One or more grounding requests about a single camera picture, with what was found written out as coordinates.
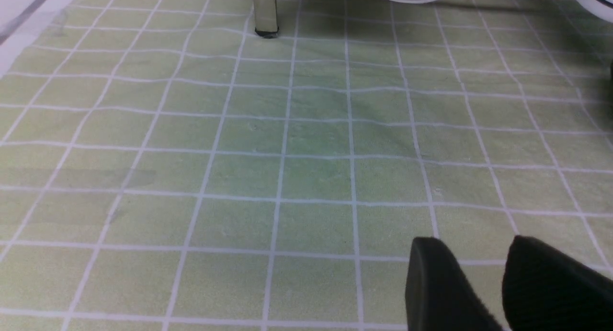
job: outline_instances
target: white grid line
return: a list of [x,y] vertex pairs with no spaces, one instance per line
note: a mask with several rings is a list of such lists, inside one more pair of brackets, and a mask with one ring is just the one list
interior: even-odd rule
[[[488,31],[490,38],[492,38],[492,41],[494,42],[494,45],[496,45],[496,47],[498,47],[497,42],[495,41],[492,33],[490,32],[490,30],[488,29],[488,23],[486,22],[486,20],[484,19],[483,15],[481,14],[481,11],[478,11],[479,17],[481,17],[481,20],[483,21],[483,24],[486,28],[486,30]],[[517,78],[514,76],[513,72],[511,71],[511,69],[509,69],[508,64],[506,63],[506,59],[504,58],[504,54],[499,51],[499,56],[503,61],[504,67],[505,69],[507,69],[507,71],[509,72],[509,75],[511,78],[513,78],[513,80],[515,80],[515,82],[517,82],[517,86],[519,87],[520,91],[522,94],[523,93],[523,86],[522,84],[517,80]],[[534,126],[534,128],[536,128],[537,130],[540,130],[540,126],[537,124],[537,122],[534,119],[534,115],[532,114],[532,111],[530,110],[530,107],[528,106],[528,102],[524,101],[525,104],[525,108],[528,111],[528,115],[530,116],[530,120],[532,121],[532,124]],[[547,150],[547,152],[549,153],[549,156],[551,157],[554,166],[556,167],[556,171],[558,172],[558,176],[560,176],[561,182],[564,185],[564,188],[569,196],[569,198],[571,199],[571,201],[573,202],[573,205],[575,207],[575,209],[582,213],[582,208],[579,205],[576,197],[574,196],[573,190],[571,189],[570,185],[568,184],[568,181],[566,179],[566,176],[564,175],[564,172],[559,169],[560,165],[558,164],[558,159],[556,158],[556,155],[554,154],[553,150],[551,150],[549,143],[547,142],[547,139],[545,139],[545,135],[541,132],[539,133],[539,136],[541,137],[541,141],[543,142],[543,145],[545,145],[545,149]],[[587,222],[587,219],[585,219],[585,217],[581,217],[582,222],[585,226],[585,229],[589,235],[589,238],[596,250],[596,252],[598,253],[598,255],[600,256],[600,259],[602,260],[602,263],[604,263],[604,265],[607,266],[607,268],[609,269],[609,272],[611,272],[613,274],[613,268],[611,267],[611,265],[609,264],[609,261],[606,258],[606,255],[604,255],[604,252],[602,251],[602,248],[600,247],[600,245],[598,244],[598,240],[596,239],[596,236],[594,235],[593,231],[591,230],[591,227],[589,225],[589,223]]]
[[[151,12],[149,13],[149,15],[147,16],[147,19],[143,25],[143,27],[145,27],[149,21],[151,21],[151,19],[153,18],[153,15],[155,14],[156,9],[160,6],[160,4],[162,3],[163,0],[158,0],[155,8],[153,8],[153,10],[151,10]],[[136,36],[134,37],[134,39],[132,39],[132,43],[130,44],[130,47],[125,50],[123,56],[120,58],[120,61],[115,65],[115,67],[113,68],[113,71],[111,72],[111,76],[114,76],[114,74],[117,72],[117,70],[119,70],[119,67],[121,66],[121,64],[123,64],[125,58],[128,56],[130,50],[136,45],[136,42],[138,42],[138,39],[140,38],[140,35],[142,34],[142,32],[138,32],[138,34],[136,34]],[[109,80],[106,84],[106,86],[104,87],[100,97],[98,98],[98,100],[96,101],[96,106],[98,106],[99,104],[101,104],[101,102],[104,100],[104,97],[106,95],[106,93],[109,90],[109,87],[112,83],[112,80]],[[162,107],[164,106],[164,101],[165,98],[162,97],[162,100],[160,100],[158,109],[161,110]],[[120,190],[123,190],[125,188],[128,187],[129,182],[132,178],[132,172],[136,169],[136,167],[138,166],[138,163],[140,162],[140,158],[142,157],[144,151],[142,150],[144,147],[147,146],[147,142],[149,142],[149,138],[151,138],[151,133],[153,132],[153,128],[155,128],[157,119],[159,118],[159,115],[155,115],[153,117],[153,119],[151,120],[151,124],[149,124],[149,130],[147,131],[147,134],[145,135],[145,138],[143,139],[141,145],[140,145],[140,150],[138,151],[138,153],[136,154],[136,157],[134,158],[133,162],[132,162],[132,167],[129,170],[129,172],[127,173],[127,175],[125,176],[123,182],[121,183],[121,188]],[[79,132],[80,132],[80,128],[77,129],[75,135],[74,135],[74,139],[72,140],[72,143],[74,143],[77,139],[77,137],[79,136]],[[72,302],[70,303],[70,307],[68,308],[68,315],[64,318],[64,322],[62,324],[62,331],[67,331],[68,330],[68,326],[70,325],[70,322],[72,320],[72,314],[75,313],[75,310],[77,309],[77,305],[79,304],[79,301],[81,300],[81,296],[83,295],[83,290],[85,290],[85,286],[87,285],[87,282],[90,278],[90,274],[92,269],[94,268],[94,265],[98,259],[98,255],[100,253],[100,245],[104,242],[104,239],[106,238],[106,235],[109,231],[110,228],[110,222],[113,220],[114,214],[117,210],[117,207],[119,206],[119,203],[121,202],[121,199],[123,198],[123,193],[118,193],[113,201],[112,206],[110,207],[108,214],[107,214],[107,218],[105,220],[105,224],[99,234],[98,237],[98,242],[96,243],[96,248],[94,248],[94,251],[91,254],[91,257],[87,263],[87,265],[85,266],[85,271],[83,272],[83,275],[81,276],[81,280],[79,281],[79,286],[77,287],[77,290],[75,291],[75,294],[73,296]]]
[[[203,8],[202,10],[202,14],[201,17],[199,18],[199,22],[204,18],[205,12],[206,12],[206,8],[209,4],[210,0],[206,0],[206,4],[205,4],[205,8]],[[245,20],[245,23],[243,25],[243,32],[247,32],[247,27],[249,25],[249,20],[251,18],[251,16],[253,15],[253,11],[254,9],[251,8],[251,12],[248,15],[247,19]],[[193,27],[193,29],[195,30],[198,26],[198,23],[195,24],[195,26]],[[215,133],[215,140],[213,141],[213,149],[212,152],[208,158],[208,163],[206,165],[206,170],[205,170],[205,174],[204,174],[204,178],[202,179],[202,184],[200,186],[200,194],[204,195],[205,191],[206,191],[206,187],[208,185],[208,180],[211,174],[211,170],[213,167],[213,161],[215,160],[215,155],[216,155],[216,150],[217,150],[217,146],[219,145],[219,139],[221,138],[221,130],[223,128],[224,125],[224,120],[225,120],[225,115],[227,114],[227,110],[228,110],[228,105],[230,103],[230,98],[232,97],[232,91],[234,90],[234,83],[236,82],[236,76],[238,74],[238,66],[240,64],[240,57],[241,54],[243,52],[243,47],[245,47],[245,41],[246,41],[246,36],[243,35],[241,43],[240,43],[240,47],[238,48],[238,58],[234,64],[234,71],[232,71],[232,79],[230,80],[230,87],[228,88],[228,92],[226,95],[226,101],[224,102],[224,107],[223,107],[223,111],[221,113],[221,118],[219,120],[219,124],[217,126],[217,131]],[[189,40],[186,39],[185,41],[185,49],[187,49],[188,47],[188,43]],[[170,296],[170,302],[168,304],[168,308],[166,311],[166,320],[164,320],[164,326],[162,327],[162,331],[168,331],[168,328],[170,326],[170,321],[173,315],[173,312],[175,310],[175,305],[177,304],[177,298],[178,298],[178,293],[179,293],[179,289],[180,289],[180,285],[181,285],[181,279],[182,279],[182,271],[185,267],[185,263],[187,261],[187,255],[188,255],[188,248],[190,246],[191,243],[191,238],[193,235],[193,231],[195,229],[196,226],[196,222],[198,219],[198,215],[200,213],[202,204],[204,202],[204,198],[202,196],[199,196],[195,207],[193,209],[193,214],[190,220],[190,227],[188,229],[188,233],[185,237],[185,242],[183,244],[183,248],[181,251],[181,258],[179,260],[179,265],[177,267],[177,272],[175,274],[175,278],[173,281],[173,285],[172,285],[172,292],[171,292],[171,296]]]
[[[349,4],[347,0],[343,0],[344,8],[344,58],[345,58],[345,87],[347,94],[347,118],[348,118],[348,133],[349,133],[349,150],[350,155],[355,155],[354,137],[353,137],[353,116],[351,104],[351,63],[349,50]],[[357,218],[357,189],[355,187],[355,159],[350,159],[350,183],[351,183],[351,222],[353,232],[353,251],[355,255],[355,304],[357,306],[357,320],[360,324],[364,323],[364,289],[362,286],[362,264],[359,261],[360,256],[360,235],[359,222]]]
[[268,326],[267,322],[269,321],[270,315],[270,300],[272,294],[272,281],[274,275],[274,259],[278,253],[276,250],[276,239],[279,231],[279,217],[282,205],[282,193],[283,193],[283,176],[285,172],[285,157],[287,153],[287,138],[289,135],[289,121],[292,107],[292,91],[294,86],[294,69],[295,69],[295,59],[296,59],[296,51],[298,45],[298,26],[300,24],[300,12],[302,11],[302,1],[298,0],[298,8],[296,10],[295,16],[295,29],[294,29],[294,40],[292,45],[292,60],[291,67],[289,68],[289,82],[287,87],[287,100],[285,100],[285,118],[283,121],[283,139],[282,139],[282,149],[280,155],[280,164],[279,164],[279,173],[277,178],[277,187],[276,187],[276,198],[274,202],[274,214],[273,214],[273,225],[272,225],[272,234],[270,235],[270,255],[269,262],[266,271],[266,283],[264,286],[264,299],[262,306],[262,327],[261,331],[267,331]]
[[[109,3],[107,5],[110,5],[113,2],[113,0],[109,0]],[[102,15],[104,14],[104,12],[101,12],[98,17],[96,17],[96,19],[94,20],[94,24],[98,22],[99,19],[101,19]],[[77,44],[75,45],[75,49],[77,49],[77,47],[79,47],[79,45],[83,42],[83,40],[85,40],[85,37],[87,36],[89,32],[85,32],[83,34],[83,36],[81,37],[81,39],[77,42]],[[66,56],[66,58],[64,58],[63,62],[61,62],[57,68],[55,68],[55,70],[53,71],[53,73],[57,73],[60,71],[60,69],[64,66],[64,64],[66,64],[66,62],[68,62],[68,59],[70,59],[70,57],[72,56],[73,52],[71,52],[70,54],[68,54]],[[17,128],[17,126],[19,125],[19,123],[21,122],[21,120],[24,118],[26,112],[28,111],[28,106],[33,104],[36,100],[36,98],[38,98],[40,96],[40,94],[42,93],[42,91],[44,90],[44,88],[46,88],[46,86],[51,82],[53,78],[53,74],[51,76],[48,77],[48,79],[46,80],[46,82],[43,84],[42,87],[40,87],[40,89],[37,91],[36,94],[34,94],[33,98],[28,102],[28,104],[26,105],[26,107],[24,107],[22,113],[19,115],[19,117],[17,117],[17,119],[15,120],[15,122],[13,122],[13,124],[11,125],[11,127],[9,128],[9,130],[7,131],[7,133],[2,137],[2,140],[0,140],[0,146],[4,145],[4,143],[6,143],[6,140],[11,136],[11,134],[13,133],[13,131],[15,131],[15,129]],[[110,85],[111,79],[109,79],[107,81],[107,86]],[[81,122],[79,123],[79,126],[77,127],[76,132],[73,135],[71,144],[74,144],[74,142],[76,141],[77,137],[79,136],[79,132],[81,130],[81,128],[83,128],[83,126],[85,125],[85,122],[88,119],[88,116],[92,113],[92,111],[89,111],[85,117],[83,117],[83,119],[81,119]],[[54,170],[53,174],[49,177],[48,181],[45,184],[45,187],[40,190],[39,195],[37,196],[36,200],[33,202],[32,206],[28,209],[28,213],[26,214],[26,216],[24,217],[22,224],[19,226],[19,228],[17,229],[17,231],[15,231],[15,234],[13,235],[13,238],[11,239],[11,241],[15,241],[18,239],[18,237],[21,235],[22,231],[25,229],[25,227],[27,226],[30,218],[32,217],[34,210],[36,208],[36,206],[38,205],[38,203],[40,203],[40,201],[42,200],[42,198],[45,195],[45,191],[46,188],[51,187],[51,185],[53,184],[53,181],[55,180],[55,177],[57,176],[57,174],[59,173],[59,170],[61,169],[61,167],[64,165],[64,161],[66,160],[66,158],[68,157],[68,154],[70,153],[70,145],[67,146],[66,150],[64,151],[63,156],[61,157],[59,163],[57,164],[56,169]],[[0,253],[0,263],[4,260],[4,258],[6,257],[7,253],[9,252],[9,250],[11,250],[11,242],[9,242],[9,244],[7,244],[7,246],[2,250],[2,253]]]
[[[441,19],[440,16],[438,14],[438,7],[435,5],[433,5],[434,8],[434,12],[436,15],[436,20],[438,21],[438,23],[441,23]],[[440,27],[441,30],[441,35],[443,37],[443,42],[445,42],[445,45],[448,44],[447,41],[447,36],[445,34],[445,31],[443,30],[442,27]],[[454,55],[451,52],[451,49],[449,49],[449,47],[447,47],[447,54],[449,56],[449,60],[451,60],[451,65],[454,67],[456,67],[455,64],[455,59],[454,59]],[[462,78],[460,77],[460,72],[459,71],[455,71],[455,78],[458,80],[458,82],[460,83],[460,86],[462,86],[462,91],[466,92],[466,86],[464,85],[464,83],[462,83]],[[475,135],[477,136],[477,141],[479,142],[479,147],[481,148],[481,152],[485,158],[486,164],[487,165],[491,165],[492,161],[490,160],[490,157],[488,155],[488,150],[486,150],[486,145],[483,142],[483,138],[481,137],[481,132],[479,131],[479,128],[477,128],[477,120],[475,119],[475,114],[473,113],[473,109],[470,106],[470,101],[469,101],[469,97],[468,95],[464,96],[464,104],[466,105],[466,110],[468,111],[468,115],[470,117],[471,122],[473,123],[473,130],[475,131]],[[511,225],[511,227],[513,228],[513,231],[515,234],[519,234],[519,230],[517,229],[517,224],[515,223],[515,220],[513,219],[513,215],[511,214],[511,212],[509,211],[507,205],[506,205],[506,200],[504,199],[502,190],[500,189],[500,183],[498,180],[498,177],[496,176],[496,173],[494,172],[494,169],[492,167],[488,167],[488,170],[490,172],[490,176],[492,177],[492,181],[494,183],[494,187],[496,189],[496,194],[499,197],[500,200],[500,205],[502,206],[502,208],[504,209],[504,213],[506,214],[507,219],[509,220],[509,223]]]
[[[394,4],[390,5],[390,11],[392,12],[392,20],[394,19]],[[423,178],[423,187],[425,189],[426,198],[428,200],[428,209],[431,218],[431,226],[432,226],[432,234],[434,237],[440,237],[438,231],[438,222],[436,221],[436,211],[434,208],[434,199],[432,196],[430,181],[428,180],[428,175],[425,170],[425,161],[421,155],[420,151],[420,141],[418,141],[418,131],[415,121],[415,112],[413,110],[413,102],[411,99],[411,92],[409,91],[409,81],[407,80],[407,76],[405,74],[405,69],[402,63],[402,54],[400,52],[400,47],[398,44],[398,34],[396,32],[396,26],[392,26],[392,35],[394,35],[394,43],[396,43],[396,57],[398,59],[398,66],[400,67],[400,75],[402,76],[402,80],[405,86],[405,94],[407,96],[407,108],[409,111],[409,123],[411,124],[411,132],[412,132],[412,141],[413,147],[415,149],[416,156],[418,157],[418,162],[420,163],[420,171]]]

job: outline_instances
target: green grid mat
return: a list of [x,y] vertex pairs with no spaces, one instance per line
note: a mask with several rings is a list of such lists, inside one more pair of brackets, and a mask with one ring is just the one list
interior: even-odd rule
[[0,330],[402,331],[416,236],[499,320],[516,233],[613,274],[611,25],[278,3],[263,40],[251,0],[75,0],[17,58]]

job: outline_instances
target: metal leg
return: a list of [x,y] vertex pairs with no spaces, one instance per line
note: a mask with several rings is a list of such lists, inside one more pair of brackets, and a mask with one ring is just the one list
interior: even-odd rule
[[276,38],[279,24],[276,17],[276,0],[253,0],[256,15],[256,34],[265,39]]

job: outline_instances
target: table leg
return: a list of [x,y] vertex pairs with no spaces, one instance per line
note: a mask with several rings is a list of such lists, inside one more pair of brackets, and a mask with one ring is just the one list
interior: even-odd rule
[[253,0],[256,16],[256,34],[263,38],[276,38],[279,24],[276,15],[276,0]]

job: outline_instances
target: black object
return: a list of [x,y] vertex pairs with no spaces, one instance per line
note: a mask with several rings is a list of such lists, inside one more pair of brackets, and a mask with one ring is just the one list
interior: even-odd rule
[[264,39],[274,39],[279,36],[279,27],[276,29],[276,32],[262,32],[256,28],[256,34]]
[[[613,281],[544,242],[516,236],[502,283],[513,331],[613,331]],[[405,290],[409,331],[500,331],[451,250],[415,238]]]

